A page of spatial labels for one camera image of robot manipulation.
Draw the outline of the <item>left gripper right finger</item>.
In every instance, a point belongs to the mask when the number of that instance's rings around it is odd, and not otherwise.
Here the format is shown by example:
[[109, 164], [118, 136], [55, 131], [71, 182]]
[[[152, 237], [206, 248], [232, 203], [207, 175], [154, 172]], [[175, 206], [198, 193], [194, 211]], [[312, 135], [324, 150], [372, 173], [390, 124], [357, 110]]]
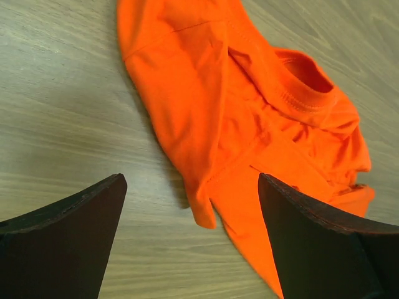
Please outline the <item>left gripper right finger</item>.
[[285, 298], [397, 298], [398, 227], [309, 197], [268, 174], [258, 192]]

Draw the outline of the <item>orange t shirt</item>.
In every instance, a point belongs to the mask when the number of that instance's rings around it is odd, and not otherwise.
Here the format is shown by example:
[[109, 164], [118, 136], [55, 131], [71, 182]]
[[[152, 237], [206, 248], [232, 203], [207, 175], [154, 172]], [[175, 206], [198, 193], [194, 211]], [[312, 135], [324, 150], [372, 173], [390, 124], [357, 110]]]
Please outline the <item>orange t shirt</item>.
[[374, 191], [356, 182], [371, 168], [356, 107], [308, 55], [270, 45], [240, 1], [119, 1], [117, 32], [196, 223], [220, 217], [282, 297], [259, 175], [364, 216]]

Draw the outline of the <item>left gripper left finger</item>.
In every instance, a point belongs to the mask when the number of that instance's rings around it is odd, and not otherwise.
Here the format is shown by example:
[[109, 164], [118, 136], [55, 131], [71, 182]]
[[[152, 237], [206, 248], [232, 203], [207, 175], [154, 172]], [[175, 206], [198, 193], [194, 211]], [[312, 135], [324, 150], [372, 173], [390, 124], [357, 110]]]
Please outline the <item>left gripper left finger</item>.
[[113, 174], [1, 222], [1, 298], [98, 298], [127, 193]]

